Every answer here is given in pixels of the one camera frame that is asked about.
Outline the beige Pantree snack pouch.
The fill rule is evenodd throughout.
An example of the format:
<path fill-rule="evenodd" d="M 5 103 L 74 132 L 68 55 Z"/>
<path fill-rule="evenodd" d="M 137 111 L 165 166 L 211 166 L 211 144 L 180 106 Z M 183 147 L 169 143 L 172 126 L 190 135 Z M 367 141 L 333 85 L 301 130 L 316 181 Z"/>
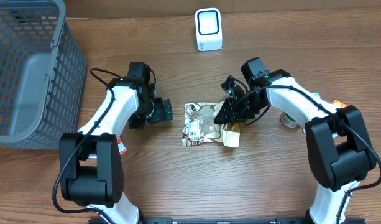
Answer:
<path fill-rule="evenodd" d="M 219 103 L 186 103 L 182 143 L 197 146 L 207 142 L 219 142 L 225 147 L 239 147 L 240 127 L 236 124 L 216 124 L 223 101 Z"/>

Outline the red stick sachet pack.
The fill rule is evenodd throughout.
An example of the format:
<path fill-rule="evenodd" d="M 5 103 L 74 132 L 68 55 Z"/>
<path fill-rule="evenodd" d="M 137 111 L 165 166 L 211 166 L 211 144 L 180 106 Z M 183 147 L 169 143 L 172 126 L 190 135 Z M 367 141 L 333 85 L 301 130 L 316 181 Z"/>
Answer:
<path fill-rule="evenodd" d="M 127 148 L 125 147 L 125 145 L 124 145 L 124 143 L 123 143 L 121 138 L 118 138 L 118 140 L 117 140 L 117 146 L 118 146 L 120 154 L 127 153 Z"/>

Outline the green lid spice jar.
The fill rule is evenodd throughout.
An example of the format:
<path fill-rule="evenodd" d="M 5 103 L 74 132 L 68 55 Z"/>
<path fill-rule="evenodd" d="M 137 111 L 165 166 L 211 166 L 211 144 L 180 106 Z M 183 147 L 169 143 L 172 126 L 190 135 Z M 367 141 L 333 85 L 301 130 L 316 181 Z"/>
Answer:
<path fill-rule="evenodd" d="M 299 124 L 289 115 L 287 115 L 284 111 L 282 111 L 280 115 L 280 121 L 284 126 L 288 128 L 296 128 L 299 126 Z"/>

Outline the orange small carton box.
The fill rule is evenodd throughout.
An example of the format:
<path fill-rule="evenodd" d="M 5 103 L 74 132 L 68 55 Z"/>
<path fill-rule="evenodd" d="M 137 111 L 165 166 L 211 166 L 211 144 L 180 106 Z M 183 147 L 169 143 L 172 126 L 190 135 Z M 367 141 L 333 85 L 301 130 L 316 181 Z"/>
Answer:
<path fill-rule="evenodd" d="M 336 108 L 346 108 L 348 107 L 347 104 L 340 102 L 339 100 L 334 100 L 332 102 L 332 105 L 334 105 Z"/>

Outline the teal orange tissue pack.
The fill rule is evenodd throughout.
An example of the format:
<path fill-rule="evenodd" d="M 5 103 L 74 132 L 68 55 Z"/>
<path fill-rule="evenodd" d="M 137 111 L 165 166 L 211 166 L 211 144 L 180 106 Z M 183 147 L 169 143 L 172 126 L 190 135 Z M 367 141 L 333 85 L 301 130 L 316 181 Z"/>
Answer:
<path fill-rule="evenodd" d="M 312 93 L 312 95 L 315 96 L 315 97 L 317 97 L 317 98 L 319 98 L 319 99 L 321 99 L 321 96 L 320 96 L 319 93 Z"/>

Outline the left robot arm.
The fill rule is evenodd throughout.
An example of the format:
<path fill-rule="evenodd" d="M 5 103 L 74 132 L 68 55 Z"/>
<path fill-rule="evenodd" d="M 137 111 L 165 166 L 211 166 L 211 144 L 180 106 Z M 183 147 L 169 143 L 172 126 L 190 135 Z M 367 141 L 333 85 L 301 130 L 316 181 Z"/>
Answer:
<path fill-rule="evenodd" d="M 173 119 L 170 100 L 156 98 L 154 71 L 131 62 L 126 76 L 114 75 L 106 97 L 93 117 L 77 132 L 60 137 L 60 173 L 52 201 L 62 213 L 95 212 L 103 223 L 146 223 L 142 211 L 124 194 L 121 134 L 126 126 Z"/>

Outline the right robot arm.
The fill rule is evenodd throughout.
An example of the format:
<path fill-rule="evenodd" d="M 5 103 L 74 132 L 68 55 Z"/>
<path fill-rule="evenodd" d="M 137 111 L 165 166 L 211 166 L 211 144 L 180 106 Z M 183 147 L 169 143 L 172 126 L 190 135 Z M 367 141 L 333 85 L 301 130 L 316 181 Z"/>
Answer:
<path fill-rule="evenodd" d="M 228 98 L 214 122 L 250 125 L 270 107 L 282 110 L 305 130 L 309 166 L 318 182 L 303 223 L 364 223 L 347 218 L 346 207 L 355 191 L 381 183 L 381 160 L 360 110 L 318 98 L 288 72 L 267 70 L 258 57 L 246 61 L 241 72 L 243 82 L 228 76 L 222 83 Z"/>

